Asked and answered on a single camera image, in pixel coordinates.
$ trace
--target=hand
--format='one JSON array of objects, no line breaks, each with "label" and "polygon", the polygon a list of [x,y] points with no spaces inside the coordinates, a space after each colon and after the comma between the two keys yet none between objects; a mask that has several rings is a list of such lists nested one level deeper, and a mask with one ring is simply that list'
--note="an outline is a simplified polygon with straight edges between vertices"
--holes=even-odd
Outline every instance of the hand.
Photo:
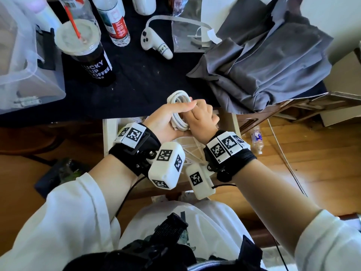
[{"label": "hand", "polygon": [[215,125],[219,122],[219,117],[213,115],[213,107],[205,100],[194,100],[193,102],[197,102],[197,105],[183,116],[187,120],[193,136],[205,145],[218,131]]},{"label": "hand", "polygon": [[174,130],[170,123],[173,113],[182,113],[192,110],[197,102],[164,104],[151,114],[144,125],[149,128],[158,138],[161,144],[173,141],[179,137],[192,136],[190,131]]}]

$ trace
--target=transparent plastic box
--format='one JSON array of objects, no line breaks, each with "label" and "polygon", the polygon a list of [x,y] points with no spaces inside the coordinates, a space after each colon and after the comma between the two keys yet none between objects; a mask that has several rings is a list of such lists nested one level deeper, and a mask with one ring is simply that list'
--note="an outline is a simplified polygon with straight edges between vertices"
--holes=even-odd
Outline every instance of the transparent plastic box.
[{"label": "transparent plastic box", "polygon": [[61,53],[51,48],[52,69],[43,69],[45,44],[26,11],[0,0],[0,114],[65,97]]}]

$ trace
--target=white sleeve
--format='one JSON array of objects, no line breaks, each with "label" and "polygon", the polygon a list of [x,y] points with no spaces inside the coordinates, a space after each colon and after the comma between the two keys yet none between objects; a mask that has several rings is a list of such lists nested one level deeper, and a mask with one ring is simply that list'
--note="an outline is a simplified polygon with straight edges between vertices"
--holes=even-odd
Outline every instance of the white sleeve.
[{"label": "white sleeve", "polygon": [[20,230],[1,270],[62,270],[87,253],[118,248],[120,226],[110,223],[104,196],[85,173],[51,191],[46,202]]},{"label": "white sleeve", "polygon": [[361,233],[323,210],[302,233],[295,251],[299,271],[361,269]]}]

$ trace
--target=cup lid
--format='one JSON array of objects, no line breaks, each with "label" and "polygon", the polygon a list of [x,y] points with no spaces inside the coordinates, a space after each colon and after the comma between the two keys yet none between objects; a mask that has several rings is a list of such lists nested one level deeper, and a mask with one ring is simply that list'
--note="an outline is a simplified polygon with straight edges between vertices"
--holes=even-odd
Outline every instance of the cup lid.
[{"label": "cup lid", "polygon": [[85,19],[74,20],[82,39],[75,34],[71,22],[62,24],[55,33],[55,44],[64,52],[72,56],[82,56],[92,53],[100,43],[100,31],[91,21]]}]

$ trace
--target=forearm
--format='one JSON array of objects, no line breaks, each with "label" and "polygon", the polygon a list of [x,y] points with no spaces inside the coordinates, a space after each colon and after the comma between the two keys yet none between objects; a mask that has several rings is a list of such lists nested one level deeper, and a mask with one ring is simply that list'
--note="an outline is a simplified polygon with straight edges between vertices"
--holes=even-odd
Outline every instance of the forearm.
[{"label": "forearm", "polygon": [[302,232],[321,209],[258,160],[252,160],[232,180],[266,228],[294,255]]},{"label": "forearm", "polygon": [[108,155],[89,172],[101,189],[112,220],[137,176],[113,155]]}]

